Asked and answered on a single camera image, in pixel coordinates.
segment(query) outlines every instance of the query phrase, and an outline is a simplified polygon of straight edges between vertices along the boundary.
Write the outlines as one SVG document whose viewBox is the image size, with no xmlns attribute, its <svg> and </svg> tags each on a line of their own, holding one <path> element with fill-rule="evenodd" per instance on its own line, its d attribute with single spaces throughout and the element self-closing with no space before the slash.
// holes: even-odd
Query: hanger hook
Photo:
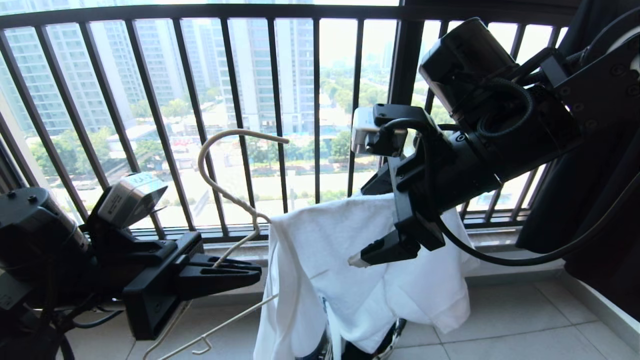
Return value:
<svg viewBox="0 0 640 360">
<path fill-rule="evenodd" d="M 232 136 L 232 135 L 252 136 L 254 138 L 260 138 L 260 139 L 279 142 L 279 143 L 289 143 L 289 139 L 282 138 L 280 136 L 273 136 L 273 135 L 258 133 L 256 131 L 251 131 L 247 129 L 224 130 L 224 131 L 220 131 L 219 133 L 207 139 L 207 141 L 202 145 L 202 149 L 200 150 L 200 154 L 198 155 L 198 169 L 200 170 L 200 175 L 202 176 L 204 181 L 213 188 L 214 191 L 220 193 L 224 198 L 230 200 L 234 204 L 243 208 L 245 211 L 251 214 L 253 218 L 262 217 L 262 218 L 265 218 L 265 220 L 269 221 L 269 218 L 266 215 L 258 213 L 256 209 L 251 207 L 251 205 L 247 204 L 246 201 L 238 199 L 237 197 L 233 196 L 231 193 L 223 189 L 220 185 L 218 185 L 215 181 L 213 181 L 213 179 L 211 179 L 207 174 L 207 172 L 205 171 L 206 168 L 204 165 L 204 160 L 205 160 L 205 157 L 207 156 L 207 153 L 209 152 L 209 148 L 211 148 L 211 146 L 218 140 L 227 136 Z"/>
<path fill-rule="evenodd" d="M 191 352 L 193 355 L 202 355 L 213 348 L 209 340 L 207 340 L 207 338 L 205 338 L 204 336 L 201 336 L 200 340 L 204 341 L 205 344 L 207 344 L 207 348 L 204 350 L 194 350 Z"/>
</svg>

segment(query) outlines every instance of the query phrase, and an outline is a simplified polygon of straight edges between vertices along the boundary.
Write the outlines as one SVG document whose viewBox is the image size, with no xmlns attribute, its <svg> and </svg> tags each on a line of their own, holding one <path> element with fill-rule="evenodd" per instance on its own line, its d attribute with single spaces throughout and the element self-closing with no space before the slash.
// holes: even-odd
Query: white t-shirt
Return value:
<svg viewBox="0 0 640 360">
<path fill-rule="evenodd" d="M 393 230 L 394 209 L 393 194 L 385 194 L 326 202 L 271 219 L 264 298 L 279 296 L 262 308 L 255 360 L 311 353 L 327 323 L 320 298 L 330 306 L 332 330 L 339 329 L 368 353 L 397 318 L 443 332 L 467 319 L 463 274 L 478 260 L 449 240 L 433 252 L 421 249 L 415 259 L 367 268 L 348 265 L 348 257 Z M 469 244 L 455 209 L 442 220 Z"/>
</svg>

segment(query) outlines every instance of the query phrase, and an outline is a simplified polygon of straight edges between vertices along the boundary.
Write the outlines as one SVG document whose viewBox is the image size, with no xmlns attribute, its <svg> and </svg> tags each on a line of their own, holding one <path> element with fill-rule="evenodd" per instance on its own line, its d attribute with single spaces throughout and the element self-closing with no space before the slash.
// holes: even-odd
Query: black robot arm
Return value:
<svg viewBox="0 0 640 360">
<path fill-rule="evenodd" d="M 522 66 L 479 19 L 467 20 L 441 38 L 423 58 L 420 73 L 456 121 L 457 127 L 449 129 L 458 131 L 446 137 L 420 108 L 374 106 L 371 118 L 380 128 L 369 134 L 365 146 L 353 148 L 387 157 L 362 193 L 394 193 L 396 230 L 352 256 L 349 263 L 369 266 L 414 258 L 421 245 L 428 250 L 444 246 L 443 233 L 464 251 L 507 266 L 552 261 L 588 241 L 640 179 L 629 184 L 579 241 L 535 259 L 481 254 L 459 241 L 440 214 L 571 151 L 614 122 L 640 120 L 640 33 L 628 32 L 639 14 L 636 8 L 623 15 L 579 54 L 565 58 L 548 48 Z M 537 68 L 541 70 L 531 74 Z M 415 129 L 419 139 L 407 158 L 399 156 L 399 129 Z"/>
</svg>

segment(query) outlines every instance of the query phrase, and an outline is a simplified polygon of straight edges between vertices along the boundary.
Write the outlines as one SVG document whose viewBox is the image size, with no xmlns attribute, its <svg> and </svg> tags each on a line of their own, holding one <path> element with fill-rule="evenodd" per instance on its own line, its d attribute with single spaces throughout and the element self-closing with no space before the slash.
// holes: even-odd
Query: black railing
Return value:
<svg viewBox="0 0 640 360">
<path fill-rule="evenodd" d="M 51 160 L 55 172 L 60 177 L 61 183 L 66 189 L 77 213 L 82 220 L 86 220 L 88 210 L 83 204 L 80 196 L 74 187 L 73 182 L 61 161 L 60 154 L 56 150 L 50 134 L 47 132 L 44 122 L 36 108 L 33 97 L 25 82 L 23 74 L 20 72 L 15 54 L 13 53 L 9 41 L 6 36 L 6 30 L 12 28 L 33 27 L 35 29 L 37 39 L 40 42 L 42 51 L 46 58 L 46 62 L 51 71 L 55 85 L 60 93 L 61 100 L 68 113 L 73 129 L 76 132 L 83 148 L 84 154 L 88 158 L 90 168 L 95 175 L 97 182 L 102 189 L 109 186 L 105 171 L 96 155 L 95 149 L 89 139 L 83 124 L 83 120 L 74 104 L 70 89 L 64 78 L 61 65 L 56 57 L 52 45 L 51 34 L 47 27 L 53 24 L 75 23 L 78 24 L 81 37 L 86 46 L 90 64 L 95 73 L 95 79 L 102 92 L 104 104 L 109 116 L 113 121 L 113 126 L 120 145 L 126 157 L 126 163 L 131 172 L 139 172 L 141 170 L 138 159 L 134 154 L 131 141 L 127 137 L 126 127 L 123 118 L 118 110 L 116 97 L 112 93 L 109 84 L 108 75 L 104 63 L 100 58 L 96 39 L 92 32 L 91 22 L 104 20 L 123 20 L 125 22 L 127 34 L 131 42 L 132 52 L 140 73 L 141 83 L 146 94 L 148 105 L 150 106 L 151 116 L 156 125 L 159 141 L 162 145 L 166 164 L 168 165 L 171 178 L 175 185 L 177 196 L 184 214 L 184 218 L 188 229 L 196 229 L 196 225 L 189 208 L 189 200 L 185 193 L 184 185 L 180 178 L 179 168 L 174 158 L 170 137 L 165 128 L 161 115 L 160 105 L 152 86 L 147 62 L 143 53 L 140 36 L 136 27 L 138 19 L 168 19 L 172 21 L 173 29 L 177 38 L 179 59 L 182 62 L 184 70 L 184 79 L 188 90 L 188 99 L 193 109 L 195 124 L 199 141 L 202 143 L 207 138 L 205 122 L 203 120 L 200 101 L 196 90 L 194 75 L 192 73 L 189 61 L 187 47 L 183 33 L 182 19 L 191 18 L 219 18 L 221 25 L 222 38 L 225 48 L 225 58 L 230 81 L 231 96 L 233 98 L 234 112 L 236 118 L 236 126 L 244 127 L 243 114 L 241 107 L 240 94 L 238 89 L 238 79 L 236 78 L 234 63 L 234 54 L 232 52 L 231 37 L 229 31 L 229 20 L 235 18 L 260 18 L 266 19 L 268 25 L 269 38 L 269 57 L 271 63 L 271 77 L 273 82 L 273 95 L 275 107 L 275 128 L 278 136 L 283 134 L 281 103 L 280 103 L 280 85 L 278 78 L 278 54 L 276 53 L 276 31 L 275 19 L 282 18 L 306 18 L 313 20 L 313 75 L 314 75 L 314 201 L 321 201 L 320 182 L 321 182 L 321 141 L 320 141 L 320 45 L 319 45 L 319 27 L 320 19 L 356 19 L 356 49 L 355 64 L 353 75 L 353 109 L 357 108 L 360 93 L 360 76 L 362 69 L 362 43 L 364 37 L 364 22 L 368 19 L 391 19 L 398 20 L 394 62 L 392 64 L 392 76 L 389 84 L 388 98 L 392 102 L 408 103 L 411 101 L 410 96 L 413 91 L 413 81 L 407 79 L 415 78 L 416 64 L 420 53 L 420 41 L 416 41 L 414 36 L 418 33 L 422 35 L 422 22 L 424 20 L 439 20 L 440 32 L 442 36 L 447 32 L 450 21 L 465 20 L 469 17 L 478 16 L 485 21 L 485 24 L 491 22 L 508 22 L 517 24 L 515 39 L 511 48 L 512 57 L 516 58 L 522 45 L 525 29 L 528 24 L 542 24 L 552 26 L 551 36 L 548 40 L 549 45 L 554 45 L 560 33 L 560 27 L 567 26 L 572 15 L 575 13 L 574 5 L 549 5 L 543 2 L 533 1 L 530 3 L 520 1 L 497 0 L 491 2 L 475 2 L 475 1 L 432 1 L 426 6 L 324 6 L 324 5 L 299 5 L 299 4 L 194 4 L 194 5 L 150 5 L 150 6 L 125 6 L 111 8 L 85 8 L 73 10 L 58 10 L 51 12 L 24 13 L 17 15 L 6 15 L 0 17 L 0 53 L 4 58 L 6 67 L 10 77 L 15 85 L 21 101 L 24 103 L 28 117 L 33 123 L 33 127 L 42 141 L 44 149 Z M 426 96 L 424 107 L 427 111 L 433 108 L 435 97 L 431 90 Z M 20 186 L 15 179 L 24 179 L 25 186 L 36 186 L 38 181 L 30 168 L 28 161 L 25 159 L 20 146 L 13 137 L 10 126 L 4 121 L 0 114 L 0 134 L 4 140 L 4 145 L 0 143 L 3 150 L 3 158 L 12 159 L 4 162 L 3 172 L 11 172 L 12 175 L 3 175 L 0 179 L 0 191 L 8 191 L 10 188 Z M 252 185 L 252 176 L 250 170 L 250 159 L 247 149 L 247 143 L 243 136 L 239 140 L 242 164 L 244 168 L 244 176 L 246 179 L 248 201 L 255 206 L 255 195 Z M 278 144 L 278 169 L 280 175 L 280 186 L 282 193 L 282 206 L 284 212 L 288 211 L 287 202 L 287 185 L 285 178 L 285 148 L 282 144 Z M 209 175 L 216 179 L 216 173 L 211 157 L 206 161 L 207 171 Z M 353 187 L 353 174 L 355 168 L 355 155 L 349 153 L 348 158 L 348 183 L 346 184 L 348 195 L 351 195 Z M 535 199 L 540 184 L 544 181 L 544 176 L 539 177 L 540 180 L 535 181 L 537 170 L 533 170 L 527 176 L 526 182 L 520 194 L 518 194 L 515 207 L 512 209 L 497 209 L 500 200 L 502 188 L 496 190 L 488 203 L 487 210 L 474 211 L 470 209 L 469 201 L 462 204 L 460 215 L 465 221 L 468 228 L 486 228 L 486 227 L 504 227 L 521 225 L 528 214 L 528 208 Z M 214 202 L 220 218 L 219 227 L 210 227 L 207 229 L 198 228 L 205 233 L 205 237 L 209 242 L 232 241 L 236 237 L 244 233 L 243 228 L 234 227 L 231 229 L 225 221 L 223 211 L 223 201 L 217 193 L 213 193 Z M 148 231 L 138 231 L 140 236 L 160 236 L 171 237 L 174 230 L 163 229 L 156 214 L 151 215 L 155 232 L 152 234 Z"/>
</svg>

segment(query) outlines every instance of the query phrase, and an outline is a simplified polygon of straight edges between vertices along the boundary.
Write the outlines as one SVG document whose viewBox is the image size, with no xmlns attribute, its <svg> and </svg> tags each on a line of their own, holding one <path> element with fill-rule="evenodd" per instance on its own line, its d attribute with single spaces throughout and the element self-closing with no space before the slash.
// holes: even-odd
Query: clothes hanger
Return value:
<svg viewBox="0 0 640 360">
<path fill-rule="evenodd" d="M 218 185 L 215 181 L 213 181 L 213 179 L 211 179 L 209 177 L 209 175 L 207 174 L 207 172 L 205 171 L 204 161 L 205 161 L 205 157 L 207 156 L 207 153 L 209 152 L 209 148 L 211 148 L 211 146 L 215 142 L 217 142 L 218 140 L 220 140 L 220 139 L 222 139 L 222 138 L 224 138 L 226 136 L 232 136 L 232 135 L 252 136 L 252 137 L 255 137 L 255 138 L 265 139 L 265 140 L 279 142 L 279 143 L 289 143 L 288 139 L 282 138 L 280 136 L 267 135 L 267 134 L 258 133 L 258 132 L 251 131 L 251 130 L 246 130 L 246 129 L 231 129 L 231 130 L 221 131 L 221 132 L 215 134 L 214 136 L 210 137 L 202 145 L 202 148 L 200 149 L 200 154 L 198 155 L 198 169 L 200 170 L 200 175 L 202 176 L 202 179 L 204 179 L 204 181 L 207 184 L 209 184 L 211 186 L 211 188 L 213 188 L 213 190 L 215 192 L 219 193 L 225 199 L 228 199 L 229 201 L 233 202 L 234 204 L 240 206 L 245 211 L 247 211 L 251 215 L 252 224 L 253 224 L 253 232 L 251 234 L 249 234 L 247 237 L 245 237 L 242 240 L 240 240 L 239 242 L 237 242 L 236 244 L 234 244 L 233 246 L 231 246 L 231 248 L 229 248 L 215 262 L 215 264 L 213 265 L 213 268 L 217 268 L 218 266 L 220 266 L 222 264 L 222 262 L 224 262 L 224 260 L 227 259 L 229 257 L 229 255 L 231 255 L 231 253 L 233 253 L 233 251 L 235 251 L 236 249 L 241 247 L 244 243 L 250 241 L 251 239 L 255 238 L 256 236 L 258 236 L 260 234 L 260 227 L 258 225 L 258 218 L 263 218 L 267 223 L 271 223 L 271 219 L 269 219 L 269 217 L 267 215 L 265 215 L 263 213 L 259 213 L 255 208 L 251 207 L 251 205 L 249 205 L 246 201 L 243 201 L 243 200 L 238 199 L 237 197 L 233 196 L 231 193 L 229 193 L 224 188 L 222 188 L 220 185 Z M 230 325 L 230 324 L 242 319 L 246 315 L 250 314 L 254 310 L 262 307 L 263 305 L 267 304 L 268 302 L 272 301 L 273 299 L 275 299 L 277 297 L 278 297 L 278 294 L 270 296 L 269 298 L 259 302 L 258 304 L 250 307 L 249 309 L 243 311 L 242 313 L 240 313 L 240 314 L 234 316 L 233 318 L 227 320 L 223 324 L 211 329 L 210 331 L 205 332 L 204 334 L 200 335 L 199 337 L 195 338 L 194 340 L 190 341 L 189 343 L 179 347 L 178 349 L 170 352 L 169 354 L 164 355 L 163 357 L 161 357 L 161 359 L 168 359 L 169 357 L 174 356 L 174 355 L 178 354 L 179 352 L 182 352 L 183 350 L 187 349 L 191 345 L 194 345 L 195 343 L 198 343 L 199 341 L 203 341 L 207 345 L 207 348 L 204 349 L 204 350 L 194 350 L 194 351 L 192 351 L 192 353 L 195 354 L 195 355 L 202 355 L 202 354 L 208 352 L 209 350 L 211 350 L 213 348 L 213 346 L 211 345 L 211 342 L 209 342 L 209 340 L 207 340 L 208 336 L 210 336 L 214 332 L 224 328 L 225 326 Z M 147 360 L 147 357 L 149 356 L 149 354 L 151 354 L 151 352 L 153 350 L 155 350 L 166 339 L 166 337 L 169 335 L 169 333 L 171 333 L 171 331 L 173 330 L 175 325 L 178 323 L 178 321 L 180 320 L 182 315 L 187 311 L 187 309 L 191 305 L 191 301 L 192 300 L 185 302 L 180 307 L 180 309 L 174 314 L 173 318 L 170 320 L 169 324 L 167 325 L 165 331 L 160 336 L 160 338 L 151 347 L 149 347 L 149 349 L 147 349 L 147 351 L 145 352 L 145 354 L 143 356 L 143 360 Z"/>
</svg>

